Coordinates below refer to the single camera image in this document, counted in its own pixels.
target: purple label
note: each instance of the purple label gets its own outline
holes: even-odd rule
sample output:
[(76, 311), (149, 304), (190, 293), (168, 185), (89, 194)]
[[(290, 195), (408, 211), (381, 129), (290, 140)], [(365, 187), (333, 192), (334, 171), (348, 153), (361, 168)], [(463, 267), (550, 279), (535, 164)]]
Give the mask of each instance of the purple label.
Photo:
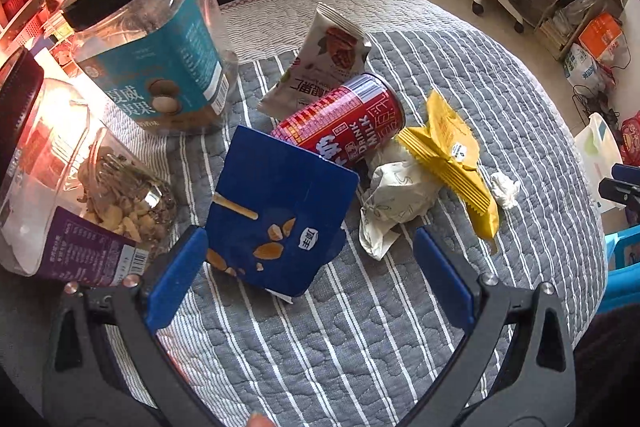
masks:
[(129, 273), (142, 274), (148, 252), (131, 239), (105, 230), (59, 206), (36, 276), (78, 281), (89, 286), (115, 286)]

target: teal label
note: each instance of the teal label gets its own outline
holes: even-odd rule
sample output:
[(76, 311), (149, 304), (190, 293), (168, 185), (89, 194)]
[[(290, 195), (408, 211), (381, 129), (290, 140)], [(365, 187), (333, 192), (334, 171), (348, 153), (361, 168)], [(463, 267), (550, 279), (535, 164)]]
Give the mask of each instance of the teal label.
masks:
[(228, 83), (196, 0), (184, 0), (155, 32), (78, 62), (142, 127), (188, 122), (185, 113), (225, 105)]

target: white trash bin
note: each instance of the white trash bin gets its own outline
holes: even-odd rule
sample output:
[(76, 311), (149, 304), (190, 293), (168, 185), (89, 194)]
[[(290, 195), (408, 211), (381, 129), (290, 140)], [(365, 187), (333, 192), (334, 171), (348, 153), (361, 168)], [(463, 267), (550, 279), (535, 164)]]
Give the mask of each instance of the white trash bin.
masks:
[(622, 163), (616, 139), (601, 115), (595, 112), (589, 117), (589, 125), (575, 137), (575, 144), (584, 162), (589, 191), (598, 204), (600, 213), (612, 208), (625, 208), (623, 204), (603, 200), (598, 194), (600, 181), (611, 178), (613, 165)]

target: jar label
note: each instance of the jar label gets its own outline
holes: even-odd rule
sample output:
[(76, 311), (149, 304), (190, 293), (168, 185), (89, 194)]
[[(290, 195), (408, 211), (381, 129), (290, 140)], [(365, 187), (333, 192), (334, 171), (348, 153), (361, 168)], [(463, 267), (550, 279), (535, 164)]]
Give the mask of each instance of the jar label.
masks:
[(228, 81), (196, 0), (153, 33), (78, 66), (148, 130), (207, 126), (225, 106)]
[(130, 273), (141, 275), (148, 255), (131, 239), (58, 206), (36, 276), (89, 286), (117, 286)]

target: yellow snack wrapper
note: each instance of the yellow snack wrapper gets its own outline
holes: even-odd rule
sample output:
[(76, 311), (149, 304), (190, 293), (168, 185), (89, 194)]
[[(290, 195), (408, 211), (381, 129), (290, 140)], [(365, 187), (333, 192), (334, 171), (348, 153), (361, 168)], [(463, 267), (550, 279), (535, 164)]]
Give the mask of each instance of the yellow snack wrapper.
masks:
[(469, 126), (436, 90), (431, 91), (426, 108), (428, 124), (405, 127), (396, 139), (465, 201), (476, 235), (493, 243), (495, 251), (500, 217), (498, 205), (478, 173), (480, 146)]

